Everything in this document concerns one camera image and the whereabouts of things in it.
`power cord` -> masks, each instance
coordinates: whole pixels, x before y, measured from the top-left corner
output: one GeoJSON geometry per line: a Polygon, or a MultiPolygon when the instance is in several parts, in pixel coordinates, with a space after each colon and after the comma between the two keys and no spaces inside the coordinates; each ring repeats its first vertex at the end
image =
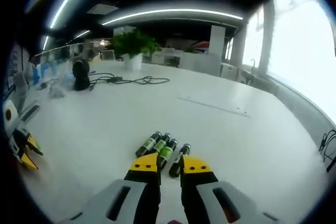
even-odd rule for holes
{"type": "Polygon", "coordinates": [[[147,85],[147,84],[163,84],[166,82],[169,82],[170,79],[168,78],[156,78],[152,76],[145,76],[143,78],[135,79],[135,80],[123,80],[122,77],[119,79],[116,78],[111,78],[108,80],[108,83],[113,83],[113,84],[126,84],[126,83],[137,83],[141,85],[147,85]]]}
{"type": "Polygon", "coordinates": [[[336,149],[331,154],[326,154],[329,144],[332,140],[336,140],[336,130],[330,130],[327,134],[323,134],[321,145],[319,148],[320,154],[323,156],[323,162],[326,158],[332,160],[332,163],[328,166],[327,172],[335,164],[336,157],[333,159],[331,156],[335,153],[336,149]]]}
{"type": "Polygon", "coordinates": [[[95,80],[90,81],[90,88],[89,88],[90,91],[94,89],[94,87],[95,87],[95,85],[97,84],[98,81],[107,81],[107,80],[115,77],[115,75],[112,74],[112,73],[104,73],[104,72],[103,73],[96,73],[95,71],[90,72],[88,74],[88,76],[101,76],[101,77],[98,77],[95,80]]]}
{"type": "Polygon", "coordinates": [[[135,80],[123,80],[121,76],[115,76],[112,73],[95,73],[91,72],[89,73],[89,76],[95,76],[95,75],[102,75],[106,74],[108,76],[101,76],[95,80],[90,81],[90,88],[89,90],[93,90],[95,88],[95,85],[97,84],[98,81],[105,81],[107,83],[112,83],[112,84],[126,84],[126,83],[137,83],[141,85],[147,85],[147,84],[163,84],[166,82],[169,82],[170,79],[168,78],[156,78],[152,76],[145,76],[143,78],[135,79],[135,80]]]}

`cable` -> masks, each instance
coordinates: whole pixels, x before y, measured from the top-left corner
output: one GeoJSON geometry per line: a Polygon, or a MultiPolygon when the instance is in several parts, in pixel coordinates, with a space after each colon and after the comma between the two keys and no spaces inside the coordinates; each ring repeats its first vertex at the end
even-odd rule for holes
{"type": "Polygon", "coordinates": [[[101,77],[99,77],[99,78],[97,78],[95,80],[90,81],[90,88],[89,88],[89,90],[91,91],[92,89],[94,89],[94,87],[95,87],[95,85],[97,84],[98,81],[106,81],[107,82],[110,79],[111,79],[111,77],[101,76],[101,77]]]}
{"type": "Polygon", "coordinates": [[[102,74],[105,74],[107,76],[101,76],[98,79],[90,80],[90,88],[89,88],[90,91],[94,89],[98,81],[108,81],[109,79],[115,77],[115,75],[112,73],[96,73],[95,71],[90,72],[88,76],[100,76],[102,74]]]}
{"type": "Polygon", "coordinates": [[[331,141],[332,141],[333,139],[336,139],[336,134],[332,135],[332,137],[329,138],[328,143],[326,144],[326,147],[324,148],[324,152],[323,152],[323,162],[326,160],[326,159],[325,159],[326,156],[329,156],[329,155],[326,154],[326,151],[327,151],[327,149],[328,149],[328,145],[331,143],[331,141]]]}
{"type": "Polygon", "coordinates": [[[335,152],[336,152],[336,148],[335,148],[334,151],[333,151],[331,154],[329,154],[328,156],[332,156],[335,152]]]}
{"type": "Polygon", "coordinates": [[[145,76],[143,78],[139,78],[135,80],[123,80],[123,79],[116,80],[114,78],[111,78],[111,80],[108,80],[108,83],[113,83],[113,84],[137,83],[141,85],[146,85],[146,84],[163,84],[169,81],[170,79],[168,78],[156,78],[152,76],[145,76]]]}
{"type": "Polygon", "coordinates": [[[327,141],[327,139],[329,138],[329,134],[331,134],[332,133],[332,135],[330,136],[330,137],[333,137],[334,135],[336,135],[336,131],[335,130],[330,130],[329,132],[328,132],[328,134],[323,134],[323,137],[322,137],[322,141],[321,141],[321,145],[320,145],[320,148],[319,148],[319,151],[320,152],[322,152],[322,150],[324,149],[324,147],[326,146],[326,141],[327,141]]]}
{"type": "Polygon", "coordinates": [[[96,73],[95,71],[90,72],[90,73],[88,74],[88,76],[97,76],[97,75],[102,75],[102,74],[106,74],[106,75],[108,75],[108,76],[115,77],[115,75],[112,74],[112,73],[96,73]]]}
{"type": "Polygon", "coordinates": [[[169,82],[170,79],[168,78],[156,78],[152,76],[145,76],[143,78],[135,79],[135,80],[123,80],[120,76],[115,76],[112,73],[89,73],[89,76],[95,76],[95,75],[102,75],[106,74],[109,76],[101,76],[98,79],[91,80],[90,81],[90,91],[95,88],[95,85],[98,81],[106,81],[107,83],[113,83],[113,84],[126,84],[126,83],[137,83],[141,85],[147,85],[147,84],[163,84],[166,82],[169,82]]]}

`ceiling light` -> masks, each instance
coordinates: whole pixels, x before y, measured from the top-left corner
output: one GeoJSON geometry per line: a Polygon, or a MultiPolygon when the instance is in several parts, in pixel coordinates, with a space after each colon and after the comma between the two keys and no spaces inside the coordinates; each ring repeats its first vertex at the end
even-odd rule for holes
{"type": "MultiPolygon", "coordinates": [[[[61,4],[61,6],[59,7],[59,9],[57,10],[57,13],[55,14],[52,22],[51,22],[51,25],[50,25],[50,28],[54,28],[57,20],[58,20],[58,17],[59,15],[61,14],[61,12],[63,11],[64,7],[66,6],[66,4],[69,2],[69,0],[63,0],[63,3],[61,4]]],[[[46,37],[46,40],[44,42],[44,45],[43,45],[43,50],[45,50],[46,48],[46,45],[47,45],[47,41],[49,39],[49,36],[46,37]]]]}
{"type": "Polygon", "coordinates": [[[84,31],[83,33],[77,35],[74,39],[77,39],[77,38],[79,38],[80,36],[83,36],[84,34],[87,34],[87,33],[89,33],[89,32],[90,32],[89,30],[84,31]]]}
{"type": "MultiPolygon", "coordinates": [[[[103,23],[102,25],[105,26],[105,25],[108,25],[108,24],[117,22],[117,21],[119,21],[119,20],[123,20],[123,19],[131,18],[131,17],[141,16],[141,15],[146,15],[146,14],[152,14],[152,13],[167,13],[167,12],[209,13],[209,14],[221,15],[221,16],[225,16],[225,17],[230,17],[230,18],[240,19],[240,20],[243,19],[242,17],[239,17],[239,16],[235,16],[235,15],[227,14],[227,13],[216,12],[216,11],[214,11],[214,10],[200,10],[200,9],[162,9],[162,10],[149,10],[149,11],[147,11],[147,12],[141,12],[141,13],[135,13],[135,14],[131,14],[131,15],[126,15],[126,16],[123,16],[123,17],[120,17],[120,18],[116,18],[116,19],[107,21],[107,22],[103,23]]],[[[83,32],[83,33],[77,35],[77,36],[75,37],[75,39],[78,38],[78,37],[80,37],[80,36],[83,36],[83,35],[87,34],[88,32],[90,32],[90,31],[88,30],[88,31],[85,31],[85,32],[83,32]]]]}

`gray gripper housing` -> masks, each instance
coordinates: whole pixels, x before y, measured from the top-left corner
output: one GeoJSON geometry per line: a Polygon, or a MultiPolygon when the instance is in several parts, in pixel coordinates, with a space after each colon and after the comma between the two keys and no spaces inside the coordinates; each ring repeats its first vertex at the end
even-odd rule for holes
{"type": "Polygon", "coordinates": [[[93,196],[82,211],[61,224],[133,224],[146,183],[117,179],[93,196]],[[126,194],[123,202],[118,202],[126,194]]]}
{"type": "Polygon", "coordinates": [[[196,186],[204,203],[210,224],[229,223],[224,214],[226,205],[236,215],[234,224],[280,223],[276,218],[257,209],[257,205],[240,190],[227,182],[214,182],[196,186]]]}

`black cable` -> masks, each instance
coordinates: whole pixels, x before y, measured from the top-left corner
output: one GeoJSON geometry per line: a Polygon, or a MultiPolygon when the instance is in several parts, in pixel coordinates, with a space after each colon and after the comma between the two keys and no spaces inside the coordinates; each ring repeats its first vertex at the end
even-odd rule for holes
{"type": "Polygon", "coordinates": [[[90,91],[94,89],[95,85],[98,81],[106,81],[107,83],[113,83],[113,84],[126,84],[126,83],[137,83],[141,85],[146,84],[163,84],[166,82],[169,82],[170,79],[168,78],[156,78],[152,76],[145,76],[143,78],[135,79],[135,80],[123,80],[122,77],[116,77],[112,73],[91,73],[90,76],[93,75],[101,75],[101,74],[109,74],[110,76],[101,76],[98,79],[91,80],[90,81],[90,91]]]}
{"type": "Polygon", "coordinates": [[[112,74],[112,73],[96,73],[96,72],[90,72],[89,74],[88,74],[88,76],[98,76],[98,75],[102,75],[102,74],[107,74],[108,76],[112,76],[112,77],[115,77],[115,75],[114,74],[112,74]]]}
{"type": "Polygon", "coordinates": [[[335,130],[330,130],[328,132],[328,134],[325,134],[325,133],[323,134],[321,145],[320,145],[320,148],[319,148],[320,152],[322,152],[322,150],[324,149],[325,145],[327,144],[326,142],[327,142],[327,140],[329,138],[329,134],[331,134],[331,133],[332,133],[332,135],[330,137],[333,137],[334,135],[336,135],[336,131],[335,130]]]}
{"type": "Polygon", "coordinates": [[[141,85],[146,84],[163,84],[169,82],[170,79],[168,78],[156,78],[152,76],[145,76],[143,78],[135,79],[135,80],[114,80],[113,78],[109,80],[109,83],[113,84],[126,84],[126,83],[137,83],[141,85]]]}
{"type": "Polygon", "coordinates": [[[326,158],[326,151],[327,151],[327,149],[328,149],[328,145],[331,143],[331,141],[332,141],[333,139],[336,139],[336,134],[332,135],[332,136],[329,138],[329,140],[328,140],[328,142],[327,142],[327,144],[326,144],[326,146],[325,146],[325,148],[324,148],[324,152],[323,152],[323,162],[326,160],[325,158],[326,158]]]}
{"type": "Polygon", "coordinates": [[[101,76],[98,79],[90,80],[90,88],[89,88],[90,91],[92,89],[94,89],[94,87],[95,87],[95,85],[97,84],[98,81],[108,81],[112,77],[115,77],[115,75],[112,74],[112,73],[96,73],[95,71],[90,72],[88,74],[88,76],[100,76],[102,74],[105,74],[105,75],[108,75],[108,76],[101,76]]]}
{"type": "Polygon", "coordinates": [[[108,81],[110,79],[111,79],[111,77],[101,76],[101,77],[97,78],[96,80],[90,81],[90,88],[89,88],[89,90],[91,91],[92,89],[94,89],[94,87],[95,87],[95,85],[97,84],[98,81],[108,81]]]}
{"type": "Polygon", "coordinates": [[[330,165],[327,167],[327,173],[330,171],[330,169],[334,166],[334,164],[336,164],[336,158],[333,159],[333,161],[331,161],[330,165]]]}

